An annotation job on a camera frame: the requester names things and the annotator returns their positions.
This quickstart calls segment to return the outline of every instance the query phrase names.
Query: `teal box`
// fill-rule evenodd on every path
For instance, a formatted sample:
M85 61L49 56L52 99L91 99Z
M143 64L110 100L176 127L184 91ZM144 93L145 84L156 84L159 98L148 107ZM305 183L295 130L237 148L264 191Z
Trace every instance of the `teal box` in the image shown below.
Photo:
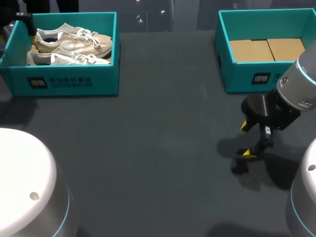
M294 61L236 62L230 40L301 38L305 48L316 39L316 12L308 9L219 11L215 49L226 92L270 91ZM251 84L255 75L269 76Z
M34 14L33 18L35 27L44 30L67 23L111 36L112 61L108 65L25 66L32 42L24 23L18 21L0 59L0 74L13 96L118 94L120 41L115 12ZM37 81L41 86L34 88Z

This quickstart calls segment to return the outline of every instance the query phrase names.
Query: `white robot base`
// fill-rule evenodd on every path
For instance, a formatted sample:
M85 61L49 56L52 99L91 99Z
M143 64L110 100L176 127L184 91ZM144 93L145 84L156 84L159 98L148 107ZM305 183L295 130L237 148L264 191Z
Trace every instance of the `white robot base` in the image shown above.
M288 197L285 218L293 237L316 237L316 139L307 148Z
M49 149L0 128L0 237L74 237L79 215Z

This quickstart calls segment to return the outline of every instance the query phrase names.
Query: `white sneaker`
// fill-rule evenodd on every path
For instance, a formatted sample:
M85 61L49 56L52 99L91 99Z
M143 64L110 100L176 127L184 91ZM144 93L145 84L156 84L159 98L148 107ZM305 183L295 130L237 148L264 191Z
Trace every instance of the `white sneaker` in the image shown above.
M40 53L52 53L56 48L61 47L67 51L75 51L83 55L93 54L97 58L103 58L112 51L112 43L112 38L109 36L99 35L97 32L66 23L52 31L38 29L35 36L35 45Z
M29 51L26 56L26 65L96 65L110 64L108 60L97 58L93 54L83 55L69 52L60 47L52 53L35 53Z

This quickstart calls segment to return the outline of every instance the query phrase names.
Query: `shoe box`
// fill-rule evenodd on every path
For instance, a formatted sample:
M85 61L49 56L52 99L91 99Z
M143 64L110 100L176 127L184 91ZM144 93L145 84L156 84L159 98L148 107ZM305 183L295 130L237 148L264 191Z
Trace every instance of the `shoe box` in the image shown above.
M215 49L226 92L270 91L316 39L316 12L223 10Z
M119 91L120 39L115 12L34 14L36 28L53 30L64 23L112 37L108 65L26 66L32 41L23 22L18 21L0 59L0 75L12 95L17 96L102 96Z

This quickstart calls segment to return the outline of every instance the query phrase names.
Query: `dark gray mat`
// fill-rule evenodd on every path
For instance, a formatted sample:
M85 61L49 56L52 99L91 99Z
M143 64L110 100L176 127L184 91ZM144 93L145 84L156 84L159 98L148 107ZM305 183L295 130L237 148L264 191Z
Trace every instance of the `dark gray mat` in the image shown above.
M286 237L288 189L316 137L316 110L276 136L249 174L230 169L259 139L240 131L245 95L224 92L213 32L121 34L117 98L16 99L1 119L53 152L81 237Z

